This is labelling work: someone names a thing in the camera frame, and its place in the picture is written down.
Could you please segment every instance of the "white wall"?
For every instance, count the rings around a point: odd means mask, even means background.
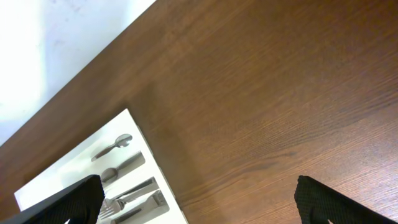
[[[155,0],[0,0],[0,146]]]

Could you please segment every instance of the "spoon handle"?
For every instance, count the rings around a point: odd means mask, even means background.
[[[108,146],[107,148],[105,148],[101,152],[99,152],[97,155],[95,155],[93,158],[91,158],[91,161],[94,162],[95,160],[97,160],[101,156],[103,156],[103,155],[107,154],[108,152],[110,152],[115,147],[116,147],[115,144],[112,144],[112,145]]]
[[[141,153],[137,153],[133,155],[132,157],[128,158],[126,161],[122,162],[119,166],[117,166],[115,169],[116,170],[121,170],[123,168],[126,168],[128,165],[132,164],[134,161],[136,161],[139,157],[141,156]]]

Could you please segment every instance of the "spoon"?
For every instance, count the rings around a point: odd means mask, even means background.
[[[97,155],[95,155],[95,157],[91,158],[91,161],[94,162],[95,160],[97,160],[101,156],[103,156],[103,155],[107,154],[108,152],[110,152],[115,147],[122,148],[122,147],[128,146],[130,144],[131,140],[132,140],[132,136],[130,134],[122,134],[122,135],[120,135],[114,141],[114,143],[112,145],[108,146],[106,149],[102,150]]]
[[[128,160],[122,162],[119,166],[116,168],[107,168],[102,172],[101,174],[101,181],[103,183],[107,182],[114,182],[118,176],[119,176],[119,170],[127,167],[129,164],[133,163],[137,158],[141,155],[141,153],[135,154],[132,157],[130,157]]]

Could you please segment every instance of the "cutlery tray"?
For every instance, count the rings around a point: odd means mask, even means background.
[[[128,146],[115,147],[99,159],[91,161],[92,157],[112,145],[122,134],[132,136]],[[115,168],[133,156],[137,159],[120,169],[116,180],[103,183],[105,197],[116,198],[152,178],[159,186],[165,205],[145,213],[139,212],[123,220],[121,224],[188,223],[150,147],[127,109],[15,192],[18,206],[23,211],[82,178],[90,174],[101,175],[104,170]],[[127,203],[120,212],[104,219],[99,218],[97,223],[109,224],[115,218],[131,212],[149,197],[150,194],[141,195],[137,200]]]

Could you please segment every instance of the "wood grain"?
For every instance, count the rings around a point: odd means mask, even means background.
[[[300,174],[398,221],[397,27],[395,0],[158,0],[0,148],[0,219],[129,108],[191,224],[298,223]]]

